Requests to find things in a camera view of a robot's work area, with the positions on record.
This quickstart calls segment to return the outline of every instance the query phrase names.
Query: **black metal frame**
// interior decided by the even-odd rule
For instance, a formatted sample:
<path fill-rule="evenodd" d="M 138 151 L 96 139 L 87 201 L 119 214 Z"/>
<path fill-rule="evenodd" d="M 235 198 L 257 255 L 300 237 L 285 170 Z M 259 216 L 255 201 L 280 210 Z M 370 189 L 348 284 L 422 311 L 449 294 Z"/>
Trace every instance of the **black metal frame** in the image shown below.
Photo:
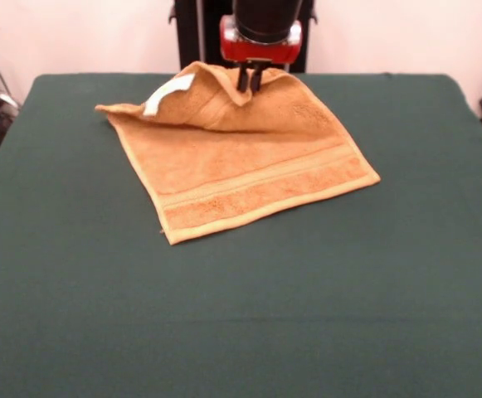
<path fill-rule="evenodd" d="M 200 60 L 197 10 L 197 0 L 174 0 L 173 9 L 168 16 L 169 23 L 176 18 L 181 69 Z"/>
<path fill-rule="evenodd" d="M 171 17 L 178 25 L 178 51 L 180 67 L 183 69 L 194 61 L 232 67 L 231 62 L 222 58 L 220 49 L 219 24 L 223 15 L 232 13 L 232 0 L 202 0 L 205 56 L 201 57 L 198 41 L 197 0 L 174 0 Z M 309 48 L 310 20 L 314 17 L 314 0 L 303 0 L 299 10 L 299 21 L 303 27 L 304 41 L 296 62 L 290 65 L 290 72 L 305 73 Z"/>

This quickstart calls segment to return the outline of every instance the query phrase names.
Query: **white tag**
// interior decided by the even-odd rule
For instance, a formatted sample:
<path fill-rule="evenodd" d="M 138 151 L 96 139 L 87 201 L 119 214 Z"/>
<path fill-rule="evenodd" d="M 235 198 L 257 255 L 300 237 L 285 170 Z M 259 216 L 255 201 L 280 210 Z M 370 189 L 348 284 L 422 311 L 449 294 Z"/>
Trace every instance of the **white tag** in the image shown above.
<path fill-rule="evenodd" d="M 194 80 L 194 73 L 177 77 L 169 80 L 167 83 L 158 88 L 154 94 L 150 96 L 144 105 L 143 116 L 154 116 L 158 112 L 159 103 L 165 97 L 174 91 L 187 91 L 191 87 Z"/>

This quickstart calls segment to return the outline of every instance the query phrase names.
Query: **dark equipment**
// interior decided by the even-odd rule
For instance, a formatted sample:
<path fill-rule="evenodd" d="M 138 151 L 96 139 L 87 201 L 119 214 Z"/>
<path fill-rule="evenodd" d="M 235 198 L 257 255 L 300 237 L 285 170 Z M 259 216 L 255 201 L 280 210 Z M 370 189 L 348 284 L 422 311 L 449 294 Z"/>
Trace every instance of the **dark equipment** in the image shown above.
<path fill-rule="evenodd" d="M 169 21 L 174 18 L 181 68 L 204 61 L 255 72 L 288 65 L 291 73 L 305 72 L 309 23 L 318 21 L 314 0 L 174 0 Z M 235 32 L 234 40 L 225 31 Z M 240 77 L 243 89 L 248 82 Z M 252 89 L 257 88 L 256 79 Z"/>

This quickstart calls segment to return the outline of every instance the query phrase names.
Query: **green table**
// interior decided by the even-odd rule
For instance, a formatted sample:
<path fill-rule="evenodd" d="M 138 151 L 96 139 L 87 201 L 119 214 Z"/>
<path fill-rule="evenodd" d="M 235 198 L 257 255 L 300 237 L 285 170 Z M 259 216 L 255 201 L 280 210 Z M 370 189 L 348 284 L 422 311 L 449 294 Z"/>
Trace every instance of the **green table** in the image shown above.
<path fill-rule="evenodd" d="M 305 75 L 374 187 L 169 246 L 96 104 L 45 75 L 0 151 L 0 398 L 482 397 L 482 128 L 441 75 Z"/>

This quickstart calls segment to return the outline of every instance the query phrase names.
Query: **towel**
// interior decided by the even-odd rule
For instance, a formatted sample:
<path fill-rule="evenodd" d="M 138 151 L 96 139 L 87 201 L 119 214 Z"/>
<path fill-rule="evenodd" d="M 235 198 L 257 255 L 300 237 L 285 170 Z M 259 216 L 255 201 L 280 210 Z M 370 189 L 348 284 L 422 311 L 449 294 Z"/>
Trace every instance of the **towel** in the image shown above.
<path fill-rule="evenodd" d="M 337 117 L 295 76 L 194 62 L 142 104 L 97 105 L 171 245 L 380 181 Z"/>

